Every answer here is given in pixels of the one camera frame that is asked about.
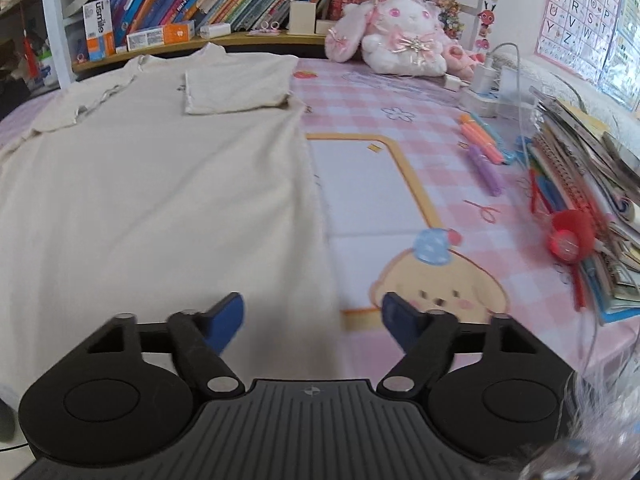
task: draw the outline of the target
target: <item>cartoon dog face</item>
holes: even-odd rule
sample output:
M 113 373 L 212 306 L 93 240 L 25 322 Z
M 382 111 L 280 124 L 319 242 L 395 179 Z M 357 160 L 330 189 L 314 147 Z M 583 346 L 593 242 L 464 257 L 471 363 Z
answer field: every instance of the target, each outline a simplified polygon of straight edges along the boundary
M 422 312 L 441 309 L 461 322 L 489 323 L 493 313 L 506 313 L 508 299 L 500 284 L 468 258 L 449 250 L 449 263 L 430 265 L 416 258 L 414 250 L 398 254 L 370 290 L 372 303 L 395 292 Z

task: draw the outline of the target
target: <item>white plush toy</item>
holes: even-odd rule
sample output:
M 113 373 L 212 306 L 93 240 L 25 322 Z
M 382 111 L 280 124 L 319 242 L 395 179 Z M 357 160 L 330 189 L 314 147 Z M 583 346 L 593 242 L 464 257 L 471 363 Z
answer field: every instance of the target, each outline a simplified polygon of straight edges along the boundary
M 425 0 L 371 0 L 344 9 L 324 42 L 328 59 L 345 62 L 362 42 L 362 59 L 380 74 L 441 76 L 440 9 Z

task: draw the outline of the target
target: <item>silver screw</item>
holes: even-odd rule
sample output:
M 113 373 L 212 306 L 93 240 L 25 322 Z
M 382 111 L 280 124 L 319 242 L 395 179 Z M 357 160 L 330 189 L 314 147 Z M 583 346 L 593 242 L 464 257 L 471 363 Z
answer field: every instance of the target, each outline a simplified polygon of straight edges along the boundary
M 214 377 L 207 383 L 207 388 L 212 392 L 226 394 L 235 390 L 240 383 L 237 379 L 228 376 Z
M 391 376 L 382 381 L 382 385 L 390 392 L 410 392 L 415 383 L 409 377 Z

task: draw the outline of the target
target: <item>cartoon dog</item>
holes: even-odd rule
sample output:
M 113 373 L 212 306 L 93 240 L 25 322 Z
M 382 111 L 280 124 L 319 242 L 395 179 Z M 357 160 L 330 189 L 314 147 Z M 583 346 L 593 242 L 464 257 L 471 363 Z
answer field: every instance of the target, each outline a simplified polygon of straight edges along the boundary
M 381 307 L 384 295 L 395 292 L 422 312 L 441 309 L 466 323 L 489 323 L 492 314 L 506 313 L 509 302 L 500 284 L 449 249 L 460 239 L 452 230 L 421 232 L 414 248 L 398 254 L 373 284 L 372 303 Z

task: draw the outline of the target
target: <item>orange marker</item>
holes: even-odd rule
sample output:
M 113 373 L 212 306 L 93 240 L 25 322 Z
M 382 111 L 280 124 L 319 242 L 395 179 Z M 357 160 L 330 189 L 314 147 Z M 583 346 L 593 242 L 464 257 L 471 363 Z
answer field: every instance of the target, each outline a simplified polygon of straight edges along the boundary
M 462 114 L 459 118 L 460 124 L 469 124 L 486 144 L 495 146 L 495 140 L 491 137 L 480 124 L 476 123 L 469 114 Z
M 475 144 L 482 150 L 482 153 L 494 164 L 503 164 L 504 157 L 494 145 L 484 142 L 484 139 L 478 134 L 471 124 L 462 125 L 462 134 L 471 143 Z

